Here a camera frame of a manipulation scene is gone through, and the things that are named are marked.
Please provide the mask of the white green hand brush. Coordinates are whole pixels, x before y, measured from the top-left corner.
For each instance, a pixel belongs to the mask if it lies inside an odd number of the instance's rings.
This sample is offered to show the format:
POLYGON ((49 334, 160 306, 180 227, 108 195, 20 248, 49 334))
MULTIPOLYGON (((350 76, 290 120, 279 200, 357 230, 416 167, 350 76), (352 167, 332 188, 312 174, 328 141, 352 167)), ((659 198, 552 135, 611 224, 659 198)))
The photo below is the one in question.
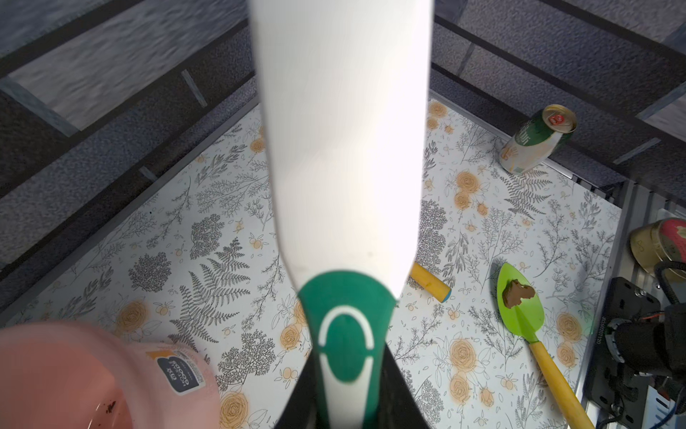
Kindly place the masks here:
POLYGON ((416 258, 430 1, 253 1, 280 255, 327 428, 378 421, 394 308, 416 258))

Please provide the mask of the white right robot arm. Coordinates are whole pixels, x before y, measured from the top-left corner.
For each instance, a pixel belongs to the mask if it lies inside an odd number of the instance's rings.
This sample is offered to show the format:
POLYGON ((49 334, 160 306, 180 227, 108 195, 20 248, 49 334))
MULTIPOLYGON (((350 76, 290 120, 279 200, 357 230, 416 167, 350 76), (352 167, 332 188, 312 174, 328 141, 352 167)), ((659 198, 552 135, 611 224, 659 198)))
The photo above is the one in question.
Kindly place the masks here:
POLYGON ((612 280, 600 326, 553 311, 540 285, 511 264, 498 273, 494 307, 401 300, 389 329, 391 357, 419 410, 402 428, 591 428, 575 395, 613 422, 644 427, 650 375, 685 379, 685 307, 660 307, 623 278, 612 280))

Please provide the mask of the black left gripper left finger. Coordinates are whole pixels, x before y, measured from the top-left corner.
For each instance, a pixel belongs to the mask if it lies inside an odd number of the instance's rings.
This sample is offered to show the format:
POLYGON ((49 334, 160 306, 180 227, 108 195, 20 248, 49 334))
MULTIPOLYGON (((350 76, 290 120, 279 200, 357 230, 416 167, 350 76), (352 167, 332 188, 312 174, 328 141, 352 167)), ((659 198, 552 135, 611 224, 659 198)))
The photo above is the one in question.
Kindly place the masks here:
POLYGON ((300 378, 275 429, 315 429, 317 427, 317 391, 314 356, 305 363, 300 378))

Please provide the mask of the pink plastic bucket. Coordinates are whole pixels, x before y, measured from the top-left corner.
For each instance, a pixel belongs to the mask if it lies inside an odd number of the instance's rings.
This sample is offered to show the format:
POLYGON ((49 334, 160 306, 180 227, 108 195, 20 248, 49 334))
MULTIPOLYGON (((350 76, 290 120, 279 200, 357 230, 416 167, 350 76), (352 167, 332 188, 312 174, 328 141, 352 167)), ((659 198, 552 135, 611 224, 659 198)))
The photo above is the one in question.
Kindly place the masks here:
POLYGON ((78 322, 1 331, 3 428, 216 428, 214 374, 183 345, 78 322))

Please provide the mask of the green trowel yellow blue handle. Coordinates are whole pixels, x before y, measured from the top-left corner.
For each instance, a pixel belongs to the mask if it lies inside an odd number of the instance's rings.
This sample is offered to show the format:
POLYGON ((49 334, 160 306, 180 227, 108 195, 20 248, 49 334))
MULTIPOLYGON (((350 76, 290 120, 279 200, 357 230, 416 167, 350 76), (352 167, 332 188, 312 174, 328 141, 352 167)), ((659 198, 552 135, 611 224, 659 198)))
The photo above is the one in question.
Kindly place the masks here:
POLYGON ((440 303, 448 301, 451 296, 450 287, 416 262, 414 262, 411 268, 409 278, 440 303))

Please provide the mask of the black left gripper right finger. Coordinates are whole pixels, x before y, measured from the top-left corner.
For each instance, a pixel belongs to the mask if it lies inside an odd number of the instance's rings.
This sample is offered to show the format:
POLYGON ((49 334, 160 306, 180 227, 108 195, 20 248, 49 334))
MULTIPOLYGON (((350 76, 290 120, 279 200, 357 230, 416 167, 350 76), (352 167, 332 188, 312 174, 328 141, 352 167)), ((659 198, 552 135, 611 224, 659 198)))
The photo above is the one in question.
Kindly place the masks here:
POLYGON ((388 346, 382 360, 379 428, 429 428, 388 346))

